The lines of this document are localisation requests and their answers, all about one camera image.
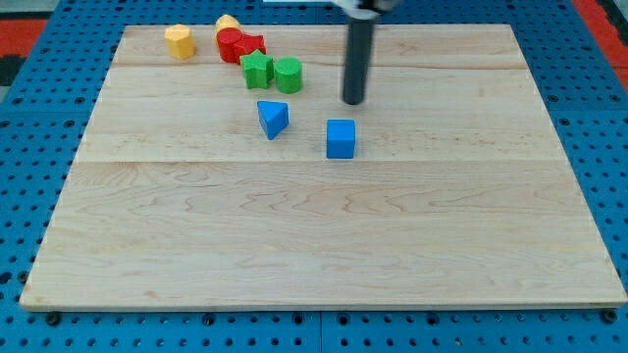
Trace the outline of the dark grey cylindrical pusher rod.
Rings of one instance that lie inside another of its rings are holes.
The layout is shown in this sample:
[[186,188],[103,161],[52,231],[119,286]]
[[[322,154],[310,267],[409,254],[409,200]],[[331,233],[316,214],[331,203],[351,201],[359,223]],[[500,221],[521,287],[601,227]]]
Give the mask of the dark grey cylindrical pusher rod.
[[348,105],[365,99],[376,18],[349,18],[344,56],[342,100]]

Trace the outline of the silver rod mount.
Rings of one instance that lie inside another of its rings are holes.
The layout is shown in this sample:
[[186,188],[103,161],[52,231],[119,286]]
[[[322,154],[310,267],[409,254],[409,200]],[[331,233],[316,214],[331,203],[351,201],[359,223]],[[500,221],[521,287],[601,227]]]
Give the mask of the silver rod mount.
[[346,15],[354,19],[376,19],[398,7],[403,0],[332,0]]

